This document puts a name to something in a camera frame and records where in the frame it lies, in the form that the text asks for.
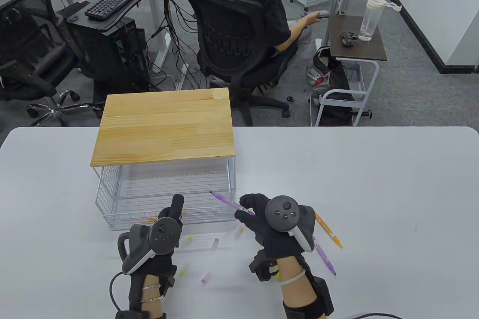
wooden tabletop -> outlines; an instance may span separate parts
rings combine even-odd
[[[235,155],[227,88],[109,95],[92,167]]]
[[[347,59],[387,61],[388,57],[386,56],[379,27],[376,27],[376,31],[373,33],[373,38],[370,42],[363,42],[358,39],[357,46],[344,47],[342,45],[342,37],[340,34],[345,31],[359,34],[362,22],[362,16],[333,15],[329,18],[331,55]]]

white bottle cap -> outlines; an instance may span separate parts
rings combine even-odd
[[[402,9],[402,5],[397,6],[395,3],[389,3],[385,0],[368,0],[366,3],[366,7],[371,10],[384,8],[385,6],[391,7],[396,11],[400,11]]]

person's hand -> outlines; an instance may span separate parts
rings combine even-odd
[[[316,16],[318,15],[319,15],[319,12],[313,12],[313,13],[310,13],[309,15],[304,16],[303,19],[306,21],[306,26],[321,22],[320,18],[316,18]]]
[[[180,228],[183,227],[181,222],[181,211],[183,210],[184,197],[181,194],[175,194],[171,200],[171,206],[163,208],[158,218],[171,217],[178,222]],[[152,276],[173,276],[177,267],[173,265],[171,257],[174,250],[165,255],[156,255],[148,259],[145,264],[138,268],[138,274],[150,274]]]
[[[268,259],[280,259],[297,256],[304,252],[294,237],[288,233],[278,232],[266,221],[265,208],[269,198],[264,194],[245,194],[239,199],[239,204],[252,208],[256,216],[237,210],[235,218],[256,234],[256,241],[265,249]]]

black baseboard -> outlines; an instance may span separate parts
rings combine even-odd
[[[391,0],[398,5],[402,5],[400,0]],[[433,62],[434,66],[436,66],[439,73],[473,73],[474,66],[454,66],[454,65],[446,65],[444,61],[439,57],[438,53],[431,45],[429,40],[426,38],[424,33],[421,29],[417,26],[416,22],[413,20],[407,9],[402,6],[402,10],[399,12],[411,29],[414,36],[418,39],[419,43],[421,44],[426,54],[429,56],[431,61]]]

purple pen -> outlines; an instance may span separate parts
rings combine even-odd
[[[320,247],[320,245],[318,244],[318,242],[316,241],[316,238],[313,236],[313,240],[314,240],[314,246],[316,247],[316,251],[319,253],[321,259],[323,259],[323,262],[324,264],[326,264],[326,266],[328,267],[328,269],[331,271],[331,273],[334,274],[334,276],[336,276],[336,271],[334,270],[334,267],[332,266],[331,262],[329,261],[326,253],[323,251],[323,249]]]
[[[229,199],[225,198],[224,196],[218,194],[218,193],[215,193],[215,192],[211,192],[210,193],[217,199],[219,199],[221,202],[227,204],[228,206],[230,207],[233,207],[234,209],[239,209],[239,210],[244,210],[246,213],[254,216],[254,213],[250,210],[247,210],[245,207],[239,205],[238,203],[236,202],[233,202],[233,201],[230,201]]]

